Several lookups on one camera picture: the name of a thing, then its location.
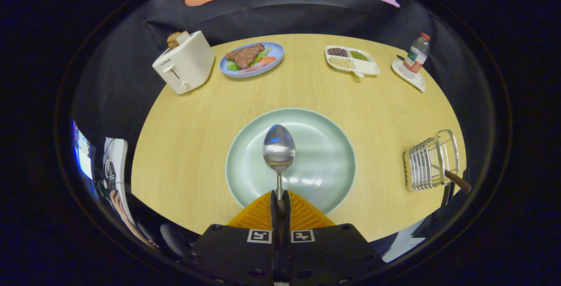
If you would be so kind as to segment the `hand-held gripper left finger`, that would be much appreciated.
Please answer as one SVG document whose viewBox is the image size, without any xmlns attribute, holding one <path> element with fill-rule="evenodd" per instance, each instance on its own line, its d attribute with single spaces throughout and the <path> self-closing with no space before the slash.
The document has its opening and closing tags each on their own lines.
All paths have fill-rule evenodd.
<svg viewBox="0 0 561 286">
<path fill-rule="evenodd" d="M 182 259 L 213 285 L 272 286 L 278 264 L 275 194 L 249 204 L 228 225 L 212 224 Z"/>
</svg>

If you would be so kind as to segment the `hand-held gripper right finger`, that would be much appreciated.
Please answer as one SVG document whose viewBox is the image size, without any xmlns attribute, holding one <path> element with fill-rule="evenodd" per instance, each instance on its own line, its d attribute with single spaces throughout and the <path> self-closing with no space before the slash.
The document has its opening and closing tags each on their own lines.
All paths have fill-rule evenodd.
<svg viewBox="0 0 561 286">
<path fill-rule="evenodd" d="M 280 205 L 281 284 L 351 286 L 385 266 L 352 224 L 334 224 L 290 191 L 284 192 Z"/>
</svg>

